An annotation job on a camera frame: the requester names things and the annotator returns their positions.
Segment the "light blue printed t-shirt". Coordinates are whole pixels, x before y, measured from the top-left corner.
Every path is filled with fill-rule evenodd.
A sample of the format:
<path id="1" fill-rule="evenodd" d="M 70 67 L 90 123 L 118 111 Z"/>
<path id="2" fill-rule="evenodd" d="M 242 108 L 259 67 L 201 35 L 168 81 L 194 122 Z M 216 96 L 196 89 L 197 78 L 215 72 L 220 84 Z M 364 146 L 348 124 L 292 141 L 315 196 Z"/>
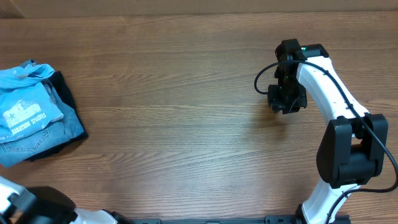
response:
<path id="1" fill-rule="evenodd" d="M 1 142 L 31 136 L 64 117 L 42 83 L 54 72 L 34 63 L 1 70 Z"/>

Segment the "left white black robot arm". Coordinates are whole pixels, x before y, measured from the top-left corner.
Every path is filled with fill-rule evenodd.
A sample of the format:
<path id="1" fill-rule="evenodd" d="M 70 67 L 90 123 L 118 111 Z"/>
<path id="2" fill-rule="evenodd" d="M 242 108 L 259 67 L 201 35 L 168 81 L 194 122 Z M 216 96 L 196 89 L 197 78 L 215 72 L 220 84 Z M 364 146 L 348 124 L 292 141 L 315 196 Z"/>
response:
<path id="1" fill-rule="evenodd" d="M 17 220 L 12 221 L 15 213 Z M 24 187 L 1 177 L 1 223 L 15 224 L 133 224 L 117 212 L 85 210 L 55 188 Z"/>

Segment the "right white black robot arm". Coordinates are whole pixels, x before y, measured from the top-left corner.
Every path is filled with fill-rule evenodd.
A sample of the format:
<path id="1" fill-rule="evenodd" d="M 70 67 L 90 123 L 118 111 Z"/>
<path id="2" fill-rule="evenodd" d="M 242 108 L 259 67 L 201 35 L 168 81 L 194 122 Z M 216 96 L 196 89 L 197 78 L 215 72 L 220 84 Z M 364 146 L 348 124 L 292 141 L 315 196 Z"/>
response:
<path id="1" fill-rule="evenodd" d="M 316 158 L 320 179 L 312 194 L 295 215 L 271 215 L 266 222 L 350 223 L 349 216 L 336 213 L 351 194 L 364 192 L 364 185 L 381 173 L 388 122 L 355 100 L 322 45 L 283 40 L 275 56 L 278 82 L 268 87 L 268 105 L 275 113 L 296 113 L 307 107 L 310 95 L 326 131 Z"/>

